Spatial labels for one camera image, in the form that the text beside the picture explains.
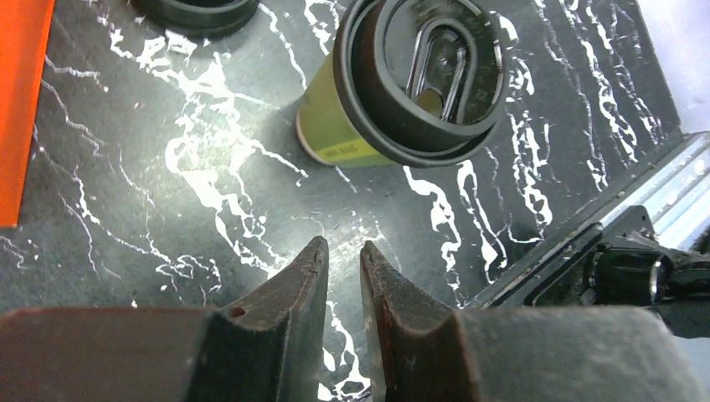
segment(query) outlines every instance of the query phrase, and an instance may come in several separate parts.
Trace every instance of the black rubber ring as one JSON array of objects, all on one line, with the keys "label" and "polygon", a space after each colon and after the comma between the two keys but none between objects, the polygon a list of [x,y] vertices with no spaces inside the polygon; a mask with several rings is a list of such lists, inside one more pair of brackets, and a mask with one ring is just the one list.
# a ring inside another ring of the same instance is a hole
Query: black rubber ring
[{"label": "black rubber ring", "polygon": [[133,0],[155,23],[189,37],[233,34],[256,13],[259,0]]}]

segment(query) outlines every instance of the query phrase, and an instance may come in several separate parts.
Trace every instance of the black mechanical part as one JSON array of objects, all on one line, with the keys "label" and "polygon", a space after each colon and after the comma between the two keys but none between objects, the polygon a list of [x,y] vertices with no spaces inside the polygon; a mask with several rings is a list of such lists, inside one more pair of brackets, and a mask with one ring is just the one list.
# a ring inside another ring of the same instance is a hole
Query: black mechanical part
[{"label": "black mechanical part", "polygon": [[1,401],[313,401],[328,248],[315,238],[235,303],[0,317]]},{"label": "black mechanical part", "polygon": [[133,0],[152,21],[188,37],[233,34],[256,13],[259,0]]},{"label": "black mechanical part", "polygon": [[672,270],[659,250],[643,250],[632,242],[604,243],[588,258],[589,287],[598,304],[653,306],[666,296]]},{"label": "black mechanical part", "polygon": [[367,243],[373,402],[707,401],[670,333],[631,307],[451,310]]}]

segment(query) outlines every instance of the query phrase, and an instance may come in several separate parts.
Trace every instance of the small hole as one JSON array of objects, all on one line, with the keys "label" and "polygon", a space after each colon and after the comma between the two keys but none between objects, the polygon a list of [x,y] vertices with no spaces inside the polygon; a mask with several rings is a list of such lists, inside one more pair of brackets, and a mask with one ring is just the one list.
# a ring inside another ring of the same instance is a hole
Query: small hole
[{"label": "small hole", "polygon": [[246,314],[246,310],[242,307],[231,307],[229,309],[230,318],[242,317],[244,314]]},{"label": "small hole", "polygon": [[444,102],[441,100],[441,95],[435,90],[422,91],[417,96],[416,103],[427,113],[436,118],[441,118],[441,112],[444,111]]}]

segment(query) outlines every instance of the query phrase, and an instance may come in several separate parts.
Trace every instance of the lid opening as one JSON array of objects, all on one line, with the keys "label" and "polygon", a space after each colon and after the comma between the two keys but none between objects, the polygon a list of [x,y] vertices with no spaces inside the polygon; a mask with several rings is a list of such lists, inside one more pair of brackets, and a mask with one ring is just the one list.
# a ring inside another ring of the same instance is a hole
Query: lid opening
[{"label": "lid opening", "polygon": [[436,90],[423,90],[417,96],[416,104],[437,119],[441,118],[444,111],[444,100]]}]

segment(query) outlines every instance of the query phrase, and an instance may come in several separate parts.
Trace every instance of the travel mug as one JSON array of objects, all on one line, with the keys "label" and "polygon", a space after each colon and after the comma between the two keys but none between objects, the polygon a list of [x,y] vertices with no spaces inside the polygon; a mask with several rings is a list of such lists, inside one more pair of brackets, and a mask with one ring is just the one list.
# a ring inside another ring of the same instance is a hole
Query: travel mug
[{"label": "travel mug", "polygon": [[306,90],[301,144],[345,168],[470,158],[505,109],[500,31],[469,0],[357,0]]}]

